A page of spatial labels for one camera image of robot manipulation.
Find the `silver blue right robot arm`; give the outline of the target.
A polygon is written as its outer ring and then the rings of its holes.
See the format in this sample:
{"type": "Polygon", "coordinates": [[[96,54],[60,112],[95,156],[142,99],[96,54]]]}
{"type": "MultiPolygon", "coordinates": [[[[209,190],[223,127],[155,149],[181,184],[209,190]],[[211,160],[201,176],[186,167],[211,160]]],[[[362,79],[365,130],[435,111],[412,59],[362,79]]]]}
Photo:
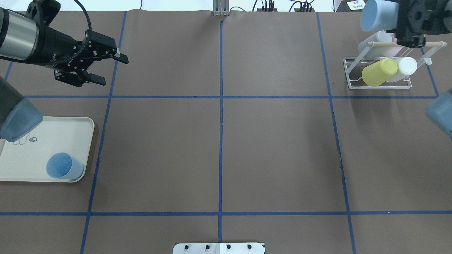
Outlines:
{"type": "MultiPolygon", "coordinates": [[[[452,31],[450,0],[399,0],[395,34],[397,44],[407,48],[426,46],[426,35],[450,34],[452,31]]],[[[451,90],[443,93],[425,109],[427,117],[451,136],[451,90]]]]}

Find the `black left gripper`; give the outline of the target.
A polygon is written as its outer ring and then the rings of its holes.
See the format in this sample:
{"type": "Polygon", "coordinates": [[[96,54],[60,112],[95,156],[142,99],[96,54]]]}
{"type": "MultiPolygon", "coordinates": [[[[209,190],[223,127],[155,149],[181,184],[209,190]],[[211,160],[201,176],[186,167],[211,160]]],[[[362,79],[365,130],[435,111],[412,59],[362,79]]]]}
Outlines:
{"type": "Polygon", "coordinates": [[[88,73],[87,69],[96,61],[114,59],[129,64],[129,57],[118,52],[115,39],[91,32],[90,39],[77,41],[53,28],[43,29],[42,45],[35,49],[35,62],[54,70],[55,79],[72,86],[86,83],[105,86],[105,77],[88,73]]]}

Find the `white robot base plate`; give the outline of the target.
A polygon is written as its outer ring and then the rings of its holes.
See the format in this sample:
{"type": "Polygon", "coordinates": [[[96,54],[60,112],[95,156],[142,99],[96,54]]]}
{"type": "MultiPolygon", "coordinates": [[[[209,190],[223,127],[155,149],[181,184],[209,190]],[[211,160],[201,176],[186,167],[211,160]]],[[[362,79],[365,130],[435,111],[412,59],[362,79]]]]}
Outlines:
{"type": "Polygon", "coordinates": [[[264,243],[181,243],[176,244],[173,254],[265,254],[264,243]]]}

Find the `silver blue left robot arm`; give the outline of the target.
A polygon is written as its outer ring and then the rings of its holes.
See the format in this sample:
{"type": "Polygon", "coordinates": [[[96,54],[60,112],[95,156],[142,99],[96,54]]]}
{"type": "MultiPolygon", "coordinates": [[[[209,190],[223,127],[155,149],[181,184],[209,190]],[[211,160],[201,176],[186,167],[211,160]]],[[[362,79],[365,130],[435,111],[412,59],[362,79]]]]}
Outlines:
{"type": "MultiPolygon", "coordinates": [[[[24,14],[1,8],[1,59],[51,69],[55,80],[77,88],[87,83],[104,86],[105,78],[89,73],[90,66],[104,59],[128,64],[129,58],[115,39],[92,30],[86,9],[76,4],[88,25],[81,41],[50,27],[61,10],[56,0],[33,0],[24,14]]],[[[1,77],[1,139],[13,143],[42,121],[30,100],[1,77]]]]}

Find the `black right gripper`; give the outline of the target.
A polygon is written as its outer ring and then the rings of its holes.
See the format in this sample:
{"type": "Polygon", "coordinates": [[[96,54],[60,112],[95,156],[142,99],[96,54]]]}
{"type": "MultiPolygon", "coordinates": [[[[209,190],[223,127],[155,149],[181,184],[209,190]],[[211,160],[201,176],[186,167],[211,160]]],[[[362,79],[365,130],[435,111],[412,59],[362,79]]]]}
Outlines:
{"type": "Polygon", "coordinates": [[[427,35],[450,34],[452,31],[452,2],[450,0],[399,0],[397,45],[423,48],[427,35]]]}

